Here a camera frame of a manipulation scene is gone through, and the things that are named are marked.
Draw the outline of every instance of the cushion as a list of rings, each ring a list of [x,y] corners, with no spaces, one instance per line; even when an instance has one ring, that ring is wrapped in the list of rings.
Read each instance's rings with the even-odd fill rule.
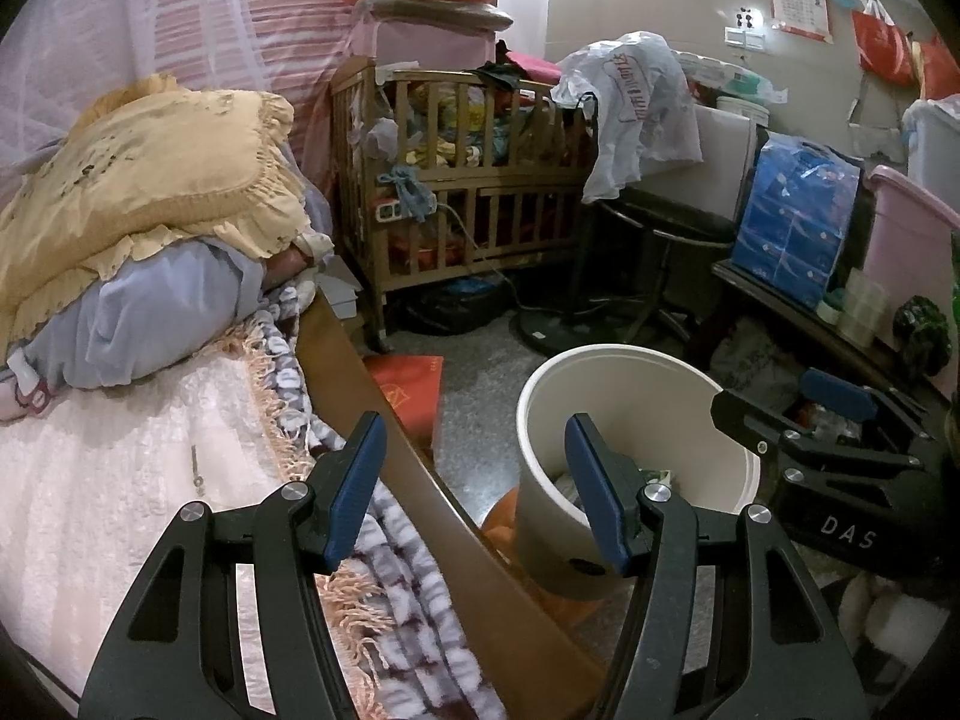
[[[178,89],[74,130],[0,213],[0,349],[173,242],[214,236],[253,260],[288,247],[309,224],[280,153],[292,120],[277,95]]]

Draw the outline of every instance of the white trash can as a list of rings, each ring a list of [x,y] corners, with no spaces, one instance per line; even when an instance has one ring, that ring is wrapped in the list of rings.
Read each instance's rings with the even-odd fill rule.
[[[642,469],[669,470],[693,506],[738,514],[752,503],[760,458],[713,427],[710,404],[721,389],[674,357],[616,343],[571,349],[536,370],[517,402],[517,557],[534,581],[580,600],[622,583],[587,516],[551,481],[568,469],[563,431],[575,413],[587,413],[606,444]]]

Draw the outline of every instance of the gray floor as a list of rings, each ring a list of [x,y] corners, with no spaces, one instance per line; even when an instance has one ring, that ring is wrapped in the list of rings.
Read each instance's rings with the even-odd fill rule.
[[[397,354],[443,356],[439,435],[434,446],[440,478],[475,522],[520,478],[515,408],[524,383],[546,357],[536,354],[510,332],[510,314],[463,336],[436,337],[398,332],[390,336]],[[655,336],[650,346],[678,354],[673,338]],[[701,665],[709,645],[709,595],[712,576],[698,581],[688,668]],[[595,656],[613,654],[630,592],[608,599],[573,632]]]

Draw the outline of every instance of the pink plastic bucket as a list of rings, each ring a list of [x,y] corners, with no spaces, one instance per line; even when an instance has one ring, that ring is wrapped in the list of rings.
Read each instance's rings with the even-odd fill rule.
[[[950,319],[953,357],[931,381],[947,397],[956,389],[957,336],[950,296],[950,230],[960,229],[960,214],[891,167],[875,167],[867,186],[877,197],[877,215],[863,272],[890,293],[891,314],[877,335],[894,346],[893,311],[914,295],[936,303]]]

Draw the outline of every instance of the power cord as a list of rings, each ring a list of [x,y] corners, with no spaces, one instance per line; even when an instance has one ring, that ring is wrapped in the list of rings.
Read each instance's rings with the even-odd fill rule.
[[[464,231],[464,237],[470,242],[470,245],[472,245],[473,248],[475,248],[476,250],[478,250],[479,248],[482,248],[480,247],[480,245],[477,245],[477,241],[474,240],[474,237],[471,234],[469,234],[469,231],[467,231],[467,225],[464,224],[464,220],[461,218],[460,214],[457,213],[457,209],[455,209],[453,206],[445,202],[438,202],[437,208],[445,208],[446,210],[450,211],[450,213],[453,214],[453,218],[455,218],[455,220],[457,220],[457,223],[460,225],[460,229]],[[517,290],[517,285],[515,285],[514,281],[510,278],[510,276],[507,276],[507,274],[504,274],[504,272],[501,271],[501,269],[499,268],[492,268],[492,270],[495,274],[500,276],[500,278],[506,281],[507,284],[510,286],[510,291],[514,294],[514,302],[517,303],[517,308],[520,309],[520,311],[539,311],[539,312],[543,312],[544,314],[558,314],[558,316],[562,316],[562,317],[566,316],[566,314],[568,313],[566,311],[556,309],[556,308],[546,308],[545,306],[544,307],[525,306],[523,302],[520,300],[520,292]],[[600,309],[602,309],[607,303],[611,302],[611,300],[613,299],[614,298],[594,298],[593,300],[590,300],[590,303],[594,304],[592,308],[583,309],[582,311],[575,311],[573,312],[573,314],[570,314],[570,316],[587,317],[589,314],[596,314]]]

